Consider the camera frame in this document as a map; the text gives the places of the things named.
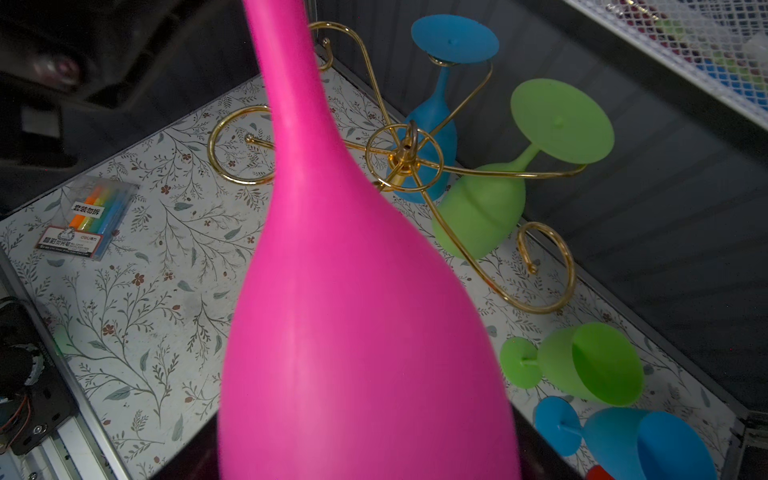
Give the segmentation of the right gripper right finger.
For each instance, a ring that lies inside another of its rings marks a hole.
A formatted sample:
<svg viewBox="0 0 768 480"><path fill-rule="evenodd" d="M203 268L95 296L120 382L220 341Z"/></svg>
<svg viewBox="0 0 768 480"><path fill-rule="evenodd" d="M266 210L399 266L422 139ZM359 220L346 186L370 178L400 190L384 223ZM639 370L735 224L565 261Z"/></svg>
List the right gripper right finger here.
<svg viewBox="0 0 768 480"><path fill-rule="evenodd" d="M582 480L582 476L549 445L514 405L510 409L515 422L522 479Z"/></svg>

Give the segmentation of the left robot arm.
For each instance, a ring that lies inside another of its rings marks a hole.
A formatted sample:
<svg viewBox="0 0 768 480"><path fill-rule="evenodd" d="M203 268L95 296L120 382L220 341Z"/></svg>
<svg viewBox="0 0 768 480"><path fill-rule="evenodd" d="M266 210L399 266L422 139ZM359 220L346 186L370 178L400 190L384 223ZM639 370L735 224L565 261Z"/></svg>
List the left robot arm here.
<svg viewBox="0 0 768 480"><path fill-rule="evenodd" d="M239 1L5 1L9 215L258 73Z"/></svg>

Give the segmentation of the green wine glass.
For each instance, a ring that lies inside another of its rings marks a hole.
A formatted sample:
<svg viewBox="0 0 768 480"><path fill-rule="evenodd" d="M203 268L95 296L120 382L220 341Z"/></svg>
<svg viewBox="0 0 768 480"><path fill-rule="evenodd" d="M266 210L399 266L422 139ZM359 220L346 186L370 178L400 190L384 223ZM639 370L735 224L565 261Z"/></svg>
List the green wine glass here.
<svg viewBox="0 0 768 480"><path fill-rule="evenodd" d="M482 165L461 176L442 197L438 212L470 256L479 260L517 228L525 209L523 178L480 176L480 171L525 173L535 156L578 166L608 156L615 142L612 123L590 96L558 80L533 79L515 88L513 120L530 145L513 161Z"/></svg>
<svg viewBox="0 0 768 480"><path fill-rule="evenodd" d="M538 346L513 337L502 345L499 360L505 378L519 388L546 379L568 395L612 407L634 404L644 389L635 347L603 323L559 329Z"/></svg>

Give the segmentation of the pink wine glass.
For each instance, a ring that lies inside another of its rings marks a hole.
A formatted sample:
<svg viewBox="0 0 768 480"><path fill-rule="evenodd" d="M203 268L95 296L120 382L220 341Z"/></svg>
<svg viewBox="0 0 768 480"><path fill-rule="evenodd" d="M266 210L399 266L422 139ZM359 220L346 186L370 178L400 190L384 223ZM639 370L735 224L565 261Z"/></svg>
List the pink wine glass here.
<svg viewBox="0 0 768 480"><path fill-rule="evenodd" d="M248 1L276 176L234 312L224 479L516 479L496 354L451 268L344 145L304 5Z"/></svg>

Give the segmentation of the red wine glass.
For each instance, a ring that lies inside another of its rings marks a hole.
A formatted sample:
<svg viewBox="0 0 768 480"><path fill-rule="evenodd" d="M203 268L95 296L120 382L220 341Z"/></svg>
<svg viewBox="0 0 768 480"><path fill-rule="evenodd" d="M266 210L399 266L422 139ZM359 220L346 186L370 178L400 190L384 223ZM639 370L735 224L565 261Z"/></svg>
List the red wine glass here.
<svg viewBox="0 0 768 480"><path fill-rule="evenodd" d="M593 466L586 474L586 480L615 480L602 466Z"/></svg>

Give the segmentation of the blue wine glass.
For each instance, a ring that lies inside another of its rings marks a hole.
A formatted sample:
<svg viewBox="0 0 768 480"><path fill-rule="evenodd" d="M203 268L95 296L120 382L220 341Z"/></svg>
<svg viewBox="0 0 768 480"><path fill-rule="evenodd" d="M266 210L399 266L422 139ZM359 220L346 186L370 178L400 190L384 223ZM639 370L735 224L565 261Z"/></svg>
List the blue wine glass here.
<svg viewBox="0 0 768 480"><path fill-rule="evenodd" d="M443 63L431 96L416 107L407 117L417 126L431 133L436 142L427 142L418 156L438 162L438 154L444 156L447 166L456 163L458 134L452 120L440 128L443 120L449 119L451 110L445 99L449 68L455 64L475 64L488 61L498 52L499 41L485 25L458 15L436 14L416 20L411 27L414 43L430 57Z"/></svg>
<svg viewBox="0 0 768 480"><path fill-rule="evenodd" d="M697 433L664 411L606 408L582 423L559 397L542 400L534 427L560 455L586 446L615 479L716 479L714 461Z"/></svg>

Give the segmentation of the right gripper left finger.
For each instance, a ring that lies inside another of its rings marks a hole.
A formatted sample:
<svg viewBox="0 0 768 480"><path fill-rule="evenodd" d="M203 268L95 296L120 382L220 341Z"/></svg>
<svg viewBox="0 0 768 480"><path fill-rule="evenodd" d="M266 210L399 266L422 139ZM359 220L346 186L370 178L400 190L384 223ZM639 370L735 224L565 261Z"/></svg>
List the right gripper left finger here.
<svg viewBox="0 0 768 480"><path fill-rule="evenodd" d="M218 480L217 420L214 415L152 480Z"/></svg>

